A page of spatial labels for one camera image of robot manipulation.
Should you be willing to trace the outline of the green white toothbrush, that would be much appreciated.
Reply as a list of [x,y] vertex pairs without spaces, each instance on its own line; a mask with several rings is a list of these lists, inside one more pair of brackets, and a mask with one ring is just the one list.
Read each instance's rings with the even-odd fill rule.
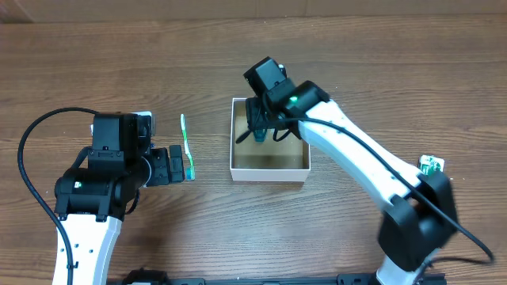
[[189,160],[189,167],[186,170],[186,176],[188,180],[194,181],[196,179],[195,166],[193,163],[193,156],[189,149],[188,136],[186,131],[185,115],[181,114],[181,132],[184,140],[184,151]]

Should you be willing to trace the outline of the teal mouthwash bottle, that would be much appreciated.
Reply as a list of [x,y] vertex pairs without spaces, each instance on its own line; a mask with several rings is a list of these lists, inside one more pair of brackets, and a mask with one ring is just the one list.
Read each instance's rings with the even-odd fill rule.
[[265,141],[266,135],[267,135],[266,129],[258,129],[253,131],[254,140],[257,143],[263,143]]

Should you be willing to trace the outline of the green white soap packet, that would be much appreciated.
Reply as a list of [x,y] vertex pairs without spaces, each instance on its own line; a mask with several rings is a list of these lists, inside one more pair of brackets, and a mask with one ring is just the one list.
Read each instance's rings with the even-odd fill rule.
[[432,155],[423,154],[419,158],[418,168],[426,176],[431,176],[435,172],[443,172],[444,159]]

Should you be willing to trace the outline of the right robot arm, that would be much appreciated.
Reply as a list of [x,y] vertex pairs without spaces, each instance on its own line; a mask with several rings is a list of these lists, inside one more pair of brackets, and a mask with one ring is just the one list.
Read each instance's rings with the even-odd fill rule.
[[250,129],[287,130],[329,155],[370,195],[383,214],[385,254],[371,284],[416,284],[436,253],[459,231],[450,179],[423,173],[359,129],[313,82],[249,80],[262,119]]

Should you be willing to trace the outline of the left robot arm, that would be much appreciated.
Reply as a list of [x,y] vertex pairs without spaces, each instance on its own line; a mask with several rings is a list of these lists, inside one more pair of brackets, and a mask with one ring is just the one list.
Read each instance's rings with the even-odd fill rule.
[[181,147],[154,148],[151,112],[99,113],[92,144],[55,184],[55,213],[68,236],[59,234],[54,284],[104,284],[127,206],[142,187],[185,179]]

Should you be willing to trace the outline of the white cardboard box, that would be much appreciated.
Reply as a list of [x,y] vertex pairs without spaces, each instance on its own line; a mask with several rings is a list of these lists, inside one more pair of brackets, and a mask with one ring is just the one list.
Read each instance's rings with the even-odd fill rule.
[[246,100],[234,98],[231,103],[231,142],[229,167],[233,181],[301,182],[311,171],[311,148],[303,140],[289,135],[280,142],[273,140],[273,129],[258,142],[249,135],[238,139],[247,130]]

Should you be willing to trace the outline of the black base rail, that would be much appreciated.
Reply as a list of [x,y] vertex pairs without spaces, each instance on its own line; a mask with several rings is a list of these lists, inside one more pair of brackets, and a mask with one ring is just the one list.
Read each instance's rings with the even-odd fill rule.
[[164,271],[140,268],[131,271],[124,279],[106,282],[107,285],[374,285],[379,284],[373,273],[338,274],[331,277],[299,277],[279,279],[171,279]]

